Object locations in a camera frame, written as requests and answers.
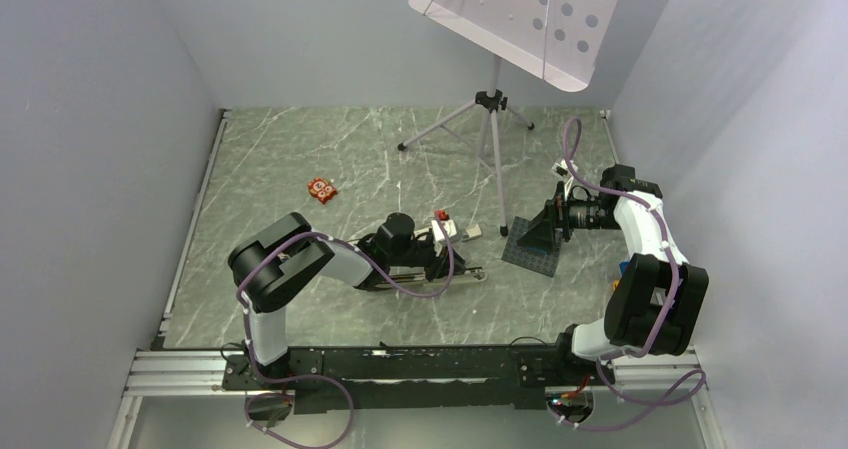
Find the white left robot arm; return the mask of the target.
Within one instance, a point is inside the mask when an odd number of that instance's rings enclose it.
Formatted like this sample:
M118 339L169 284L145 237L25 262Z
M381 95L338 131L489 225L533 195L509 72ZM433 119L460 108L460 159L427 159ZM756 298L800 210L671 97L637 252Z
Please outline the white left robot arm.
M302 214L292 212L240 243L226 263L244 314L248 376L264 389L285 380L290 364L287 307L315 278L362 291L402 291L401 276L390 271L412 268L424 282L447 289L468 271L455 239L451 220L441 215L430 228L418 229L409 215L391 213L374 232L348 242L315 230Z

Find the staple box tray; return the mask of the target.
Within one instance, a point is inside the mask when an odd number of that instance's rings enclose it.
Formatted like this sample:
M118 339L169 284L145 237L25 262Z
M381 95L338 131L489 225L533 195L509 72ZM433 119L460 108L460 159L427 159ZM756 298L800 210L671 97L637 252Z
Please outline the staple box tray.
M472 241L482 237L482 230L479 225L466 227L460 230L460 240L462 242Z

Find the black silver stapler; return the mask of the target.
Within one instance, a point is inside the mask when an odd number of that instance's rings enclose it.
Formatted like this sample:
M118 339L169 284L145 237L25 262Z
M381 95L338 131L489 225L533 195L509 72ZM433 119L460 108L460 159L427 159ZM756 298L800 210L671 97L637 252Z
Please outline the black silver stapler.
M447 281L448 276L435 277L428 279L424 272L407 272L391 274L390 278L400 286L407 288L413 292L425 290L435 291L441 288ZM462 285L471 283L485 282L488 279L488 273L482 267L467 268L464 272L454 274L451 279L451 285ZM387 282L381 276L377 276L375 283L368 287L369 291L391 290L394 286Z

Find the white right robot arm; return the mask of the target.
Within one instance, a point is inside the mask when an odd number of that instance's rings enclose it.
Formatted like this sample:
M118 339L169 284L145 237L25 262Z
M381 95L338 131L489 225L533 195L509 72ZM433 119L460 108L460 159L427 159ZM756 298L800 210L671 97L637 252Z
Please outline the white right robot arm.
M557 380L574 384L590 361L621 355L682 354L689 346L709 276L677 248L664 217L662 191L615 164L580 199L558 183L554 195L518 238L519 247L550 254L576 230L618 230L629 260L601 319L566 332L551 357Z

